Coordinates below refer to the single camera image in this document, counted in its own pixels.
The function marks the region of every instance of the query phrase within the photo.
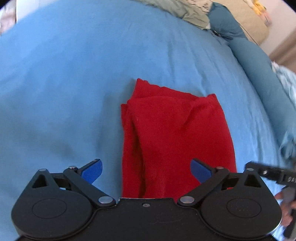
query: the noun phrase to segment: blue gripper pad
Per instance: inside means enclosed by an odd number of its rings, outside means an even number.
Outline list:
[[[192,160],[190,163],[190,171],[200,183],[203,183],[212,177],[212,170],[206,168],[195,160]]]
[[[81,177],[88,183],[92,184],[102,174],[102,171],[103,163],[101,160],[98,160],[84,169],[81,172]]]

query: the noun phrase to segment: brown curtain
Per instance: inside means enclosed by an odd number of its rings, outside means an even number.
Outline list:
[[[270,59],[296,72],[296,28],[271,54]]]

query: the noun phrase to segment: human hand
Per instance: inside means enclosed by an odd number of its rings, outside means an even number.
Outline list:
[[[277,195],[274,196],[276,200],[282,200],[283,193],[279,192]],[[281,225],[284,227],[289,226],[289,224],[292,222],[293,217],[291,216],[291,209],[296,209],[296,201],[293,201],[291,203],[284,203],[282,202],[281,205],[281,212],[282,212],[282,220]]]

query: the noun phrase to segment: screw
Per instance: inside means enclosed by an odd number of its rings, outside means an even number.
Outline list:
[[[190,203],[193,203],[194,201],[195,199],[191,196],[183,196],[180,198],[180,202],[185,204],[190,204]]]
[[[113,201],[113,198],[109,197],[109,196],[103,196],[103,197],[100,197],[98,199],[98,201],[102,204],[109,204]]]

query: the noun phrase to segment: folded red sweater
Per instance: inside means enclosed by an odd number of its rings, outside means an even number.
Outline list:
[[[123,197],[175,200],[199,185],[190,172],[198,158],[236,171],[232,139],[216,98],[137,80],[121,105]]]

